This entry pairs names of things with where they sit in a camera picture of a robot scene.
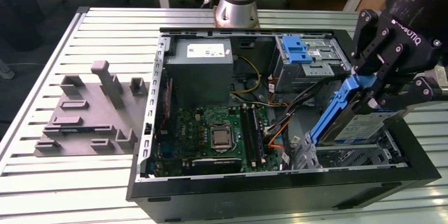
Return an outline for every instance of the sticker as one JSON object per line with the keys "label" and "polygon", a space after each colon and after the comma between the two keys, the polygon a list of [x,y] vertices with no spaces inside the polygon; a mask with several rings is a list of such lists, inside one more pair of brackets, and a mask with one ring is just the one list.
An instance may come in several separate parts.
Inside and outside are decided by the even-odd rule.
{"label": "sticker", "polygon": [[189,44],[187,47],[188,58],[225,57],[224,44]]}
{"label": "sticker", "polygon": [[272,83],[269,83],[268,88],[269,88],[269,92],[273,93],[275,92],[275,85]]}
{"label": "sticker", "polygon": [[383,121],[395,114],[396,112],[355,115],[335,140],[344,140],[344,143],[352,143],[355,140],[368,139],[383,127]]}
{"label": "sticker", "polygon": [[312,50],[312,51],[309,50],[308,54],[309,55],[320,55],[320,52],[319,52],[319,50]]}
{"label": "sticker", "polygon": [[283,154],[281,154],[281,159],[287,164],[289,164],[289,156],[287,155],[285,152],[283,152]]}

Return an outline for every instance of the chip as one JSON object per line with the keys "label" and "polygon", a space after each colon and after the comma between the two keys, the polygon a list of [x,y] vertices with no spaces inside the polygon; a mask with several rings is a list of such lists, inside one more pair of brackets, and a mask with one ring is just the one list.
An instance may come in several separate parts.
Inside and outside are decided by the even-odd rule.
{"label": "chip", "polygon": [[223,152],[232,147],[232,127],[229,124],[211,125],[212,149]]}

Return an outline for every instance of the expansion slot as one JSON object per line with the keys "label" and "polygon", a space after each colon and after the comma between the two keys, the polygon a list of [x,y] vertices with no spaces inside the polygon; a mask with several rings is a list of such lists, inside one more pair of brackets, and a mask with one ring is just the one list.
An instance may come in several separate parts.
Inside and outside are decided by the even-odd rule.
{"label": "expansion slot", "polygon": [[264,159],[261,131],[256,115],[255,107],[240,107],[247,164],[252,167],[267,162]]}

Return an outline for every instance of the blue drive bracket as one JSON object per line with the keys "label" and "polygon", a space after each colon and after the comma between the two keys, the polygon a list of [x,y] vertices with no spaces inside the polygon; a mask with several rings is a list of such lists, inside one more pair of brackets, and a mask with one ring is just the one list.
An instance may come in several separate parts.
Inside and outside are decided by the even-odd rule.
{"label": "blue drive bracket", "polygon": [[283,46],[288,54],[289,63],[309,64],[313,62],[313,58],[308,55],[307,52],[307,45],[299,36],[284,36]]}
{"label": "blue drive bracket", "polygon": [[369,88],[376,81],[376,76],[359,76],[352,75],[349,76],[341,85],[341,88],[337,91],[336,97],[329,103],[325,112],[323,113],[313,129],[309,132],[311,140],[313,141],[313,144],[317,144],[317,139],[320,135],[324,132],[324,129],[327,128],[328,124],[331,123],[335,116],[339,115],[340,111],[345,109],[348,105],[348,94],[355,89],[365,89]]}

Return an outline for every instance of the metal slotted worktable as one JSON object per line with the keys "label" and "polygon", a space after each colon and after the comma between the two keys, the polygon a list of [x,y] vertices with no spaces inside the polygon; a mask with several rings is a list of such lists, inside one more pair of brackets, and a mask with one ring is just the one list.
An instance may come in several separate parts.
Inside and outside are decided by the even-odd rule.
{"label": "metal slotted worktable", "polygon": [[[263,28],[347,29],[357,14],[261,10]],[[212,27],[205,9],[91,8],[77,13],[0,143],[1,223],[148,223],[127,202],[131,155],[33,157],[35,144],[63,93],[64,74],[89,73],[95,60],[108,60],[120,81],[149,79],[160,27]],[[364,209],[309,212],[213,221],[235,223],[441,223],[448,222],[448,104],[419,109],[407,117],[411,129],[443,178],[405,190]]]}

